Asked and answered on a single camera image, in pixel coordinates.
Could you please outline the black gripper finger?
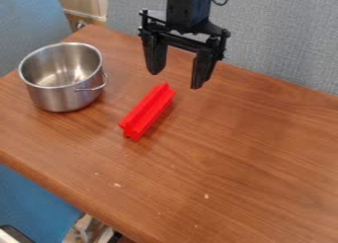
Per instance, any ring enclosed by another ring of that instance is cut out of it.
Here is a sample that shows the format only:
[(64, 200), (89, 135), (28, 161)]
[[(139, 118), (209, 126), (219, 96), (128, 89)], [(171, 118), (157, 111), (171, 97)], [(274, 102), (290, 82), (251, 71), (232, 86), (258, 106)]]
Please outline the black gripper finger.
[(216, 54), (205, 49), (201, 49), (192, 60), (191, 71), (191, 89), (199, 89), (205, 81), (211, 78), (211, 73), (218, 61)]
[(143, 47), (148, 71), (152, 75), (157, 75), (167, 65), (168, 45), (159, 36), (144, 35)]

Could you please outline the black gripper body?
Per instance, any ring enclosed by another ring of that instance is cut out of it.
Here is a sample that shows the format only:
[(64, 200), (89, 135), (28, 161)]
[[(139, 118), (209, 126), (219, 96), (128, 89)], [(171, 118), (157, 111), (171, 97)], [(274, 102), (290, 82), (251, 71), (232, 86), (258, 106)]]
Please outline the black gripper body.
[(211, 5), (224, 6), (230, 0), (167, 0), (167, 9), (143, 9), (139, 35), (156, 35), (168, 46), (191, 52), (205, 49), (223, 58), (226, 41), (231, 37), (227, 29), (209, 21)]

